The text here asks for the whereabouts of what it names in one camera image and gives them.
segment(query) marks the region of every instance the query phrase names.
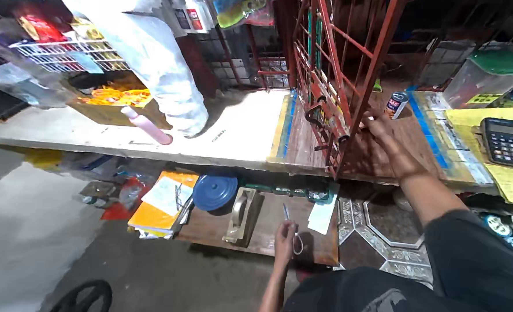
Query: white wire rack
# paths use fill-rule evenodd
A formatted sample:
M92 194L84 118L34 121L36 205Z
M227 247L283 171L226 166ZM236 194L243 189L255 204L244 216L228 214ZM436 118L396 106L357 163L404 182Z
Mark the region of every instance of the white wire rack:
M9 46L49 72L84 72L86 69L68 53L90 55L103 70L129 70L129 66L106 40L66 41L50 43L14 43Z

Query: tin can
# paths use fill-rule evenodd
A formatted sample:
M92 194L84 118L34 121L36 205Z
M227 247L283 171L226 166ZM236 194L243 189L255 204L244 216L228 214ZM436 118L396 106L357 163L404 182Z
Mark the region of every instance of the tin can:
M391 95L389 101L387 101L386 109L384 110L384 114L388 115L391 119L396 119L399 117L399 114L405 108L405 105L408 103L408 94L403 91L394 92Z

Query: pink plastic bottle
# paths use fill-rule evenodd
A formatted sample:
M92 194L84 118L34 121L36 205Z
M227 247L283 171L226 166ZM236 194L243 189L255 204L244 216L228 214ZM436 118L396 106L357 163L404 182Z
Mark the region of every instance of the pink plastic bottle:
M155 124L153 124L147 117L143 115L137 114L133 108L129 106L124 106L121 112L129 118L129 121L132 124L135 124L143 131L145 131L148 135L150 135L156 142L162 145L168 145L172 142L173 138L171 135L162 132L162 130L158 129Z

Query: calculator display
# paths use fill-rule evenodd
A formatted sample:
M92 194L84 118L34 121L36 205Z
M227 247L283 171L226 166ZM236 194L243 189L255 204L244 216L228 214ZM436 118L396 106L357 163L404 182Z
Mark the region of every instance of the calculator display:
M490 124L489 130L494 132L513 134L513 127L508 127L506 125Z

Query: yellow notebook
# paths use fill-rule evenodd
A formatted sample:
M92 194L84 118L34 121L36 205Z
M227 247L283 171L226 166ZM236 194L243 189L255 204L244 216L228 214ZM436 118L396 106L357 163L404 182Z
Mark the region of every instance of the yellow notebook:
M199 178L197 174L170 171L163 171L158 179L160 180L162 177L168 177L191 188L195 186L195 183ZM127 223L128 225L136 228L153 231L170 230L178 215L179 212L175 216L170 216L155 206L143 202Z

